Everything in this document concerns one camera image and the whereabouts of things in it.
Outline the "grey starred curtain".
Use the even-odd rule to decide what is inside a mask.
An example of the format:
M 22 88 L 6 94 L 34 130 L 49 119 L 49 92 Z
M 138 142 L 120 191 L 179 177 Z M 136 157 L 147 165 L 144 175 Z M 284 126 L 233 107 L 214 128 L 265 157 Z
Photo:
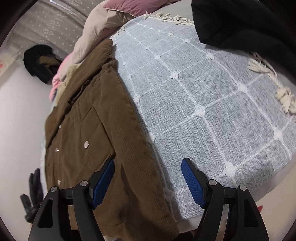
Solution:
M 48 45 L 58 59 L 73 51 L 90 12 L 101 1 L 37 1 L 13 26 L 1 50 L 20 54 L 38 45 Z

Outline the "pink fleece blanket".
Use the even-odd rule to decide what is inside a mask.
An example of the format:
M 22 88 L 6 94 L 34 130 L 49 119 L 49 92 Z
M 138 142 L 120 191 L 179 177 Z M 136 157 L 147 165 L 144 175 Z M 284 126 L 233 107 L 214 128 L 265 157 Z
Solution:
M 66 64 L 66 62 L 68 61 L 70 55 L 68 55 L 61 63 L 61 65 L 59 66 L 58 68 L 58 71 L 57 73 L 55 74 L 55 76 L 53 77 L 52 79 L 52 88 L 50 90 L 50 94 L 49 94 L 49 100 L 50 102 L 53 101 L 54 97 L 55 97 L 55 94 L 56 94 L 56 91 L 59 87 L 59 84 L 61 82 L 61 71 L 62 71 L 62 68 L 63 66 Z

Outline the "black garment on bed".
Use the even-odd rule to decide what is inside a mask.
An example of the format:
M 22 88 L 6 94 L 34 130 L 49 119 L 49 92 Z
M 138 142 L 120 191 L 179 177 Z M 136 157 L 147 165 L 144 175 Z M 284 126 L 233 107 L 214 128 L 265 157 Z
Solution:
M 257 52 L 295 75 L 295 1 L 192 1 L 201 43 Z

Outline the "beige duvet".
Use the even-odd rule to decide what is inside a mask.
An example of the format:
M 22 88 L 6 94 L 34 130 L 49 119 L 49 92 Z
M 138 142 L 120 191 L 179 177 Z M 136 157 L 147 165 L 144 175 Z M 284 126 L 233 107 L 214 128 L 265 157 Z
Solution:
M 77 40 L 73 51 L 64 59 L 58 70 L 58 77 L 61 81 L 66 77 L 70 66 L 81 63 L 99 42 L 134 18 L 129 13 L 105 8 L 107 3 L 108 1 L 99 3 L 89 14 L 82 36 Z

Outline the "dark clothes hanging on wall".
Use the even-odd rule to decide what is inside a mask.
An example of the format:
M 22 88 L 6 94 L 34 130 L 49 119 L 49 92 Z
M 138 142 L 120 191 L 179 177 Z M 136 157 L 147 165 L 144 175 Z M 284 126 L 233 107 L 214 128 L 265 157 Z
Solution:
M 44 84 L 52 81 L 62 63 L 48 45 L 34 45 L 23 54 L 23 63 L 32 76 L 36 76 Z

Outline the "light blue checked throw blanket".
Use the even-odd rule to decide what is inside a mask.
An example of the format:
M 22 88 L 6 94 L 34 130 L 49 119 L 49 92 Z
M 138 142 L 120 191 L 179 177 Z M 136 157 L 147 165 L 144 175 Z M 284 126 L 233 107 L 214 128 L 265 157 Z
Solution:
M 192 22 L 168 15 L 139 16 L 111 39 L 176 221 L 202 214 L 181 173 L 184 158 L 256 200 L 295 165 L 295 116 L 282 109 L 281 83 L 262 59 L 208 47 Z

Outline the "brown coat with fur collar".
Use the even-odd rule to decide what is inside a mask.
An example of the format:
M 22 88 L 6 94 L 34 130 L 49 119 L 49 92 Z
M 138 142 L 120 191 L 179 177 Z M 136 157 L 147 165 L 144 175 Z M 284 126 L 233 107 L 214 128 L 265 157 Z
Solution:
M 47 186 L 74 187 L 112 157 L 115 173 L 94 211 L 102 233 L 123 240 L 173 240 L 179 230 L 112 48 L 106 39 L 86 57 L 46 120 Z

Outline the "pink velvet pillow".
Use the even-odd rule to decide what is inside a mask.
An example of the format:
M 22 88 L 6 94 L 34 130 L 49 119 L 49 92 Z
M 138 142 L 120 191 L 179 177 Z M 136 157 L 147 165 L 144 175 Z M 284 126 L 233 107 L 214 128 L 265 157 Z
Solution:
M 123 13 L 129 13 L 132 16 L 141 16 L 146 13 L 150 14 L 177 1 L 167 0 L 114 0 L 108 1 L 104 7 L 106 9 L 112 9 L 115 11 L 121 11 Z

